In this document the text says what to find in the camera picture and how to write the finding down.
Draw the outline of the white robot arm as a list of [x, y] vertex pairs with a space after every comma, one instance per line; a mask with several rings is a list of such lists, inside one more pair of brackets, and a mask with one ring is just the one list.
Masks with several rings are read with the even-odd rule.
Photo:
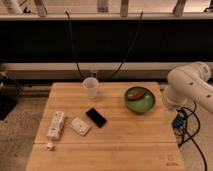
[[174, 68], [167, 75], [163, 103], [169, 109], [175, 109], [183, 107], [191, 99], [213, 114], [213, 86], [207, 83], [210, 76], [210, 67], [204, 62]]

